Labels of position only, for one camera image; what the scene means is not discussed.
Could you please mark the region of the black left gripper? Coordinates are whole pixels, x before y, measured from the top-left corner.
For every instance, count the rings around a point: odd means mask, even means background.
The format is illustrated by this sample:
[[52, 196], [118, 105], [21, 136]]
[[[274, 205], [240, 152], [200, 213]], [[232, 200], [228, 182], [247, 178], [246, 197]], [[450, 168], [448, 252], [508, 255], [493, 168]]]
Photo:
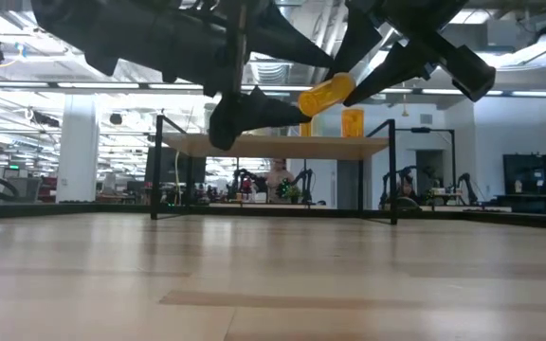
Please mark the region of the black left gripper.
[[209, 142], [230, 150], [244, 132], [311, 121], [297, 106], [268, 97], [259, 87], [241, 93], [247, 46], [275, 59], [330, 67], [333, 59], [300, 33], [268, 0], [120, 0], [120, 57], [222, 98], [209, 119]]

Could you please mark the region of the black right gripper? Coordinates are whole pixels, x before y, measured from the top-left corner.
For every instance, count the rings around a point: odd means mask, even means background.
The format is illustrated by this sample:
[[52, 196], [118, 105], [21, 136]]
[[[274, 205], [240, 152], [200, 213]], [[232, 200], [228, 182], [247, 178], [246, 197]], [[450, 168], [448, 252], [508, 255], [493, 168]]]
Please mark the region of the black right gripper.
[[443, 68], [452, 84], [471, 101], [488, 93], [496, 69], [466, 45], [456, 46], [442, 36], [443, 29], [469, 0], [376, 0], [374, 4], [347, 4], [348, 21], [341, 46], [326, 78], [353, 69], [381, 40], [382, 20], [407, 40], [395, 43], [378, 65], [344, 100], [358, 104], [397, 83], [430, 79]]

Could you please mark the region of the person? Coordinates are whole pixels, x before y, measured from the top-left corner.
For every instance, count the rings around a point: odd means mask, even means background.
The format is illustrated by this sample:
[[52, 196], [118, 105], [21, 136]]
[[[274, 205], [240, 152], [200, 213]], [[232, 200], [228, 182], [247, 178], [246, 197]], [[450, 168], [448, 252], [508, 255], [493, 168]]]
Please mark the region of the person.
[[283, 181], [291, 182], [294, 179], [295, 176], [287, 169], [285, 159], [272, 159], [271, 169], [265, 175], [268, 202], [272, 204], [288, 204], [290, 200], [279, 195], [277, 189]]
[[404, 210], [419, 208], [418, 197], [410, 182], [401, 180], [397, 183], [397, 207]]

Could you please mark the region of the black monitor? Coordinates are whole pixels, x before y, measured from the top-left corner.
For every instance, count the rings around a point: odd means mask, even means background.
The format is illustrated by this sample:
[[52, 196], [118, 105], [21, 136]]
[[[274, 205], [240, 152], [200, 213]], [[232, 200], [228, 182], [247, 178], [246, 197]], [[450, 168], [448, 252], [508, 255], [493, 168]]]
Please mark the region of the black monitor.
[[160, 157], [160, 177], [161, 183], [186, 183], [188, 176], [194, 183], [204, 183], [206, 181], [206, 157], [188, 156], [178, 153], [177, 150], [169, 147], [163, 147]]

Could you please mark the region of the long ceiling light bar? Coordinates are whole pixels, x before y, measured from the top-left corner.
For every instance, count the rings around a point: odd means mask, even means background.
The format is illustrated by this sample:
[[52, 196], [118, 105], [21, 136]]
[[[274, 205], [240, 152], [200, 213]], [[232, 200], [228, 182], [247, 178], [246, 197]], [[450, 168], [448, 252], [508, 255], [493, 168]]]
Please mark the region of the long ceiling light bar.
[[[307, 85], [242, 85], [243, 92], [251, 92], [258, 86], [262, 91], [273, 94], [299, 94], [310, 90]], [[0, 90], [13, 89], [22, 91], [62, 91], [71, 90], [89, 93], [163, 93], [186, 92], [203, 93], [203, 86], [193, 83], [149, 83], [149, 82], [95, 82], [95, 81], [0, 81]], [[457, 89], [438, 88], [388, 88], [378, 94], [414, 95], [414, 96], [461, 96]], [[546, 91], [532, 90], [491, 90], [487, 97], [546, 99]]]

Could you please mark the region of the white square column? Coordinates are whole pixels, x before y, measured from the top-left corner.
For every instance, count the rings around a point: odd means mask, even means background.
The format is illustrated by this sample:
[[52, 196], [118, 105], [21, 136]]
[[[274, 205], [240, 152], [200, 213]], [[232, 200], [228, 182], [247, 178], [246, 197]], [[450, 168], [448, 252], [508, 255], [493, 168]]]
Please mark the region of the white square column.
[[56, 202], [93, 202], [96, 198], [100, 139], [95, 98], [66, 95]]

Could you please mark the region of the silver ceiling air duct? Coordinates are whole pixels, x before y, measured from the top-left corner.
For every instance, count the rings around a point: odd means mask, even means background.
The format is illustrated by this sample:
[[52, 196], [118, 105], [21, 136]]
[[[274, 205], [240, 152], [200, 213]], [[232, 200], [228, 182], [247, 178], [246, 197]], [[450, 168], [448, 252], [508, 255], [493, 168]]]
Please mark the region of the silver ceiling air duct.
[[251, 74], [250, 84], [273, 86], [287, 84], [293, 64], [252, 52], [247, 66]]

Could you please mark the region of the wooden shelf with black frame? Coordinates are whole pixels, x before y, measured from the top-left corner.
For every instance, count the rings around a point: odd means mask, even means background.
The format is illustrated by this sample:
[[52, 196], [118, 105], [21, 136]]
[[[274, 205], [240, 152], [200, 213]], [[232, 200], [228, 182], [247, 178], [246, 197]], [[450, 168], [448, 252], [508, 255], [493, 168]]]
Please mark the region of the wooden shelf with black frame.
[[[364, 207], [365, 161], [368, 157], [384, 150], [389, 151], [389, 172], [396, 172], [396, 128], [393, 119], [387, 119], [365, 137], [300, 137], [300, 136], [264, 136], [241, 135], [228, 151], [212, 147], [206, 135], [189, 135], [173, 121], [163, 115], [156, 117], [155, 150], [151, 166], [152, 184], [150, 214], [156, 220], [160, 214], [169, 212], [174, 215], [229, 215], [229, 216], [264, 216], [298, 218], [384, 218], [396, 225], [399, 218], [395, 184], [391, 184], [391, 208], [387, 211], [367, 210]], [[186, 202], [171, 208], [161, 203], [161, 164], [164, 146], [175, 149], [187, 156]], [[300, 208], [297, 205], [275, 207], [257, 204], [194, 205], [193, 159], [195, 157], [222, 156], [240, 158], [286, 158], [286, 159], [322, 159], [336, 161], [357, 161], [357, 208], [356, 209], [315, 209], [311, 205]]]

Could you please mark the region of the black aluminium rail frame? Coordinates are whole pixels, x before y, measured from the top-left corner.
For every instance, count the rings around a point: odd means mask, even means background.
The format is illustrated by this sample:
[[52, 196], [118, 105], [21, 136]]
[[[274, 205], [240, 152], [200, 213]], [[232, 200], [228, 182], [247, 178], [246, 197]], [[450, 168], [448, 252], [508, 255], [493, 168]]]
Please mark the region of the black aluminium rail frame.
[[[149, 215], [151, 213], [151, 209], [148, 206], [98, 203], [0, 205], [0, 219], [84, 213], [132, 213]], [[310, 209], [271, 207], [248, 208], [246, 206], [173, 207], [168, 210], [160, 210], [158, 214], [161, 216], [217, 215], [292, 218], [351, 218], [377, 220], [381, 222], [390, 222], [393, 217], [388, 211], [316, 209], [314, 207]], [[452, 220], [546, 228], [546, 215], [536, 214], [491, 211], [400, 211], [395, 215], [395, 217], [399, 220]]]

